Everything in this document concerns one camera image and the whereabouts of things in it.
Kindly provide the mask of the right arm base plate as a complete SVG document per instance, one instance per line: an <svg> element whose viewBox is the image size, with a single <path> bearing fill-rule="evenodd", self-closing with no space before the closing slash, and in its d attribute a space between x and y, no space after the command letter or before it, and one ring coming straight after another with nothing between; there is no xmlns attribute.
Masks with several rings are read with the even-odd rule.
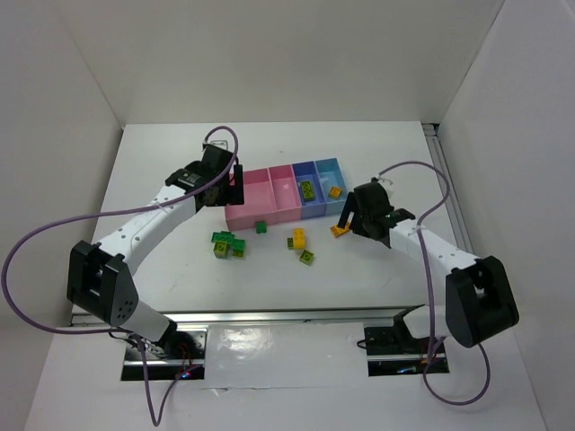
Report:
<svg viewBox="0 0 575 431"><path fill-rule="evenodd" d="M356 346L367 355L369 377L423 374L427 366L428 339L414 339L406 330L365 327Z"/></svg>

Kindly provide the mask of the lime square lego brick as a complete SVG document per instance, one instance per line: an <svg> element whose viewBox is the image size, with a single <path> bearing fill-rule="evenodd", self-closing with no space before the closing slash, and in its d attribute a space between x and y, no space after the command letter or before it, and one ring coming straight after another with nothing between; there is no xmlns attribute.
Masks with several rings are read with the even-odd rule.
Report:
<svg viewBox="0 0 575 431"><path fill-rule="evenodd" d="M314 254L311 251L303 250L299 256L299 261L309 266L313 263Z"/></svg>

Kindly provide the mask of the yellow lego plate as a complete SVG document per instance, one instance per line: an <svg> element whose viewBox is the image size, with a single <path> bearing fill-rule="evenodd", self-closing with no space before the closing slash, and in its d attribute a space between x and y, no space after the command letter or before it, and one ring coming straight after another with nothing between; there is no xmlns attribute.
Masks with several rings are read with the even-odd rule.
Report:
<svg viewBox="0 0 575 431"><path fill-rule="evenodd" d="M333 225L330 227L330 231L335 238L338 238L349 231L349 224L345 224L343 228L340 228L338 225Z"/></svg>

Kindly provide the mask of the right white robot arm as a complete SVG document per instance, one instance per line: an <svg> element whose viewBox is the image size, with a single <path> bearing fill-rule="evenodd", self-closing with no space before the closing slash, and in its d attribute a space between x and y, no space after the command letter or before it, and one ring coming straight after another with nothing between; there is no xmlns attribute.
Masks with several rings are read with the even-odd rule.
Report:
<svg viewBox="0 0 575 431"><path fill-rule="evenodd" d="M394 325L412 339L432 343L452 338L474 347L516 326L519 313L503 263L458 249L431 232L411 212L394 208L381 181L354 188L347 196L338 226L381 242L421 263L427 302L400 312Z"/></svg>

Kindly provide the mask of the yellow round printed lego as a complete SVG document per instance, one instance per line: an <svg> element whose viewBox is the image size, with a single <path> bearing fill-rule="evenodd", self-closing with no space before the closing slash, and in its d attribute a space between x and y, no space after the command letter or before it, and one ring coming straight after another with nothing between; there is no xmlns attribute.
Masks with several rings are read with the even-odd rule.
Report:
<svg viewBox="0 0 575 431"><path fill-rule="evenodd" d="M303 250L305 248L305 230L303 228L295 228L292 231L292 240L295 250Z"/></svg>

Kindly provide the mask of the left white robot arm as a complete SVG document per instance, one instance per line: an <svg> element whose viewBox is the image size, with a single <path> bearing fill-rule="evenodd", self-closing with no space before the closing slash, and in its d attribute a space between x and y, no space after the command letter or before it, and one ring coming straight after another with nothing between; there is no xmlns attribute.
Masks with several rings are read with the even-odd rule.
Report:
<svg viewBox="0 0 575 431"><path fill-rule="evenodd" d="M195 355L194 338L139 298L133 276L152 250L200 209L243 202L243 167L237 155L204 145L201 160L173 172L143 212L94 244L80 241L74 246L67 299L166 356Z"/></svg>

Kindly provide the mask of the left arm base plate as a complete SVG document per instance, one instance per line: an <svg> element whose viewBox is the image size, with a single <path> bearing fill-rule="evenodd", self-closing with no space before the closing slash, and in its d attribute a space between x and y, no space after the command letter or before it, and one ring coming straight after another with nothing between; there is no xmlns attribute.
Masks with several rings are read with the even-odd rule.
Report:
<svg viewBox="0 0 575 431"><path fill-rule="evenodd" d="M150 381L171 381L177 373L182 374L182 380L204 379L208 329L191 327L186 333L188 337L184 341L177 341L169 352L144 340ZM123 382L144 381L144 364L135 340L130 340L126 345L120 379Z"/></svg>

